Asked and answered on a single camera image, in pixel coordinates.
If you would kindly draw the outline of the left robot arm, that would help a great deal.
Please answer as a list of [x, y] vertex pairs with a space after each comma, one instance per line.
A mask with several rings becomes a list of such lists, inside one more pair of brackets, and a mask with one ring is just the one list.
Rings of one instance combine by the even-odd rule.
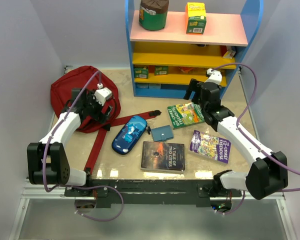
[[88, 117], [104, 124], [112, 111], [106, 102], [113, 98], [107, 88], [88, 90], [74, 88], [66, 101], [57, 123], [39, 142], [27, 146], [28, 178], [33, 185], [76, 186], [82, 196], [89, 196], [94, 184], [83, 170], [71, 168], [65, 146], [73, 133]]

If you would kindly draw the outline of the red backpack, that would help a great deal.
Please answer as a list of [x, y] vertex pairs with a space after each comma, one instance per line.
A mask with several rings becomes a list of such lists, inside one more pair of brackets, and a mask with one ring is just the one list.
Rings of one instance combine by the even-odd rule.
[[[97, 72], [97, 68], [93, 66], [81, 66], [55, 81], [50, 88], [50, 102], [52, 108], [57, 117], [59, 117], [65, 107], [69, 106], [72, 98], [73, 89], [81, 89], [88, 82], [90, 77]], [[88, 160], [85, 164], [84, 171], [92, 173], [94, 166], [97, 162], [99, 153], [102, 149], [103, 142], [105, 140], [107, 132], [111, 127], [120, 126], [128, 123], [133, 117], [132, 115], [125, 117], [118, 117], [121, 111], [121, 104], [119, 100], [119, 91], [115, 83], [108, 78], [104, 73], [99, 73], [95, 76], [86, 88], [86, 93], [90, 93], [97, 89], [97, 84], [102, 83], [104, 87], [107, 87], [113, 93], [113, 100], [108, 101], [106, 107], [114, 107], [110, 118], [104, 123], [99, 123], [93, 117], [86, 115], [83, 122], [78, 128], [81, 133], [97, 133], [97, 137], [94, 141], [93, 147], [90, 151]]]

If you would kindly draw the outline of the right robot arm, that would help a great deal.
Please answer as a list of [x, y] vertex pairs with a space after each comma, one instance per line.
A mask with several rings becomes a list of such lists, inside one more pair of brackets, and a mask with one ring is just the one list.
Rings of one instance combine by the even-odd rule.
[[287, 157], [261, 144], [221, 104], [220, 87], [214, 82], [191, 79], [183, 97], [200, 106], [205, 123], [226, 137], [241, 153], [249, 165], [249, 171], [225, 170], [213, 177], [212, 190], [220, 197], [230, 190], [248, 191], [261, 200], [288, 186]]

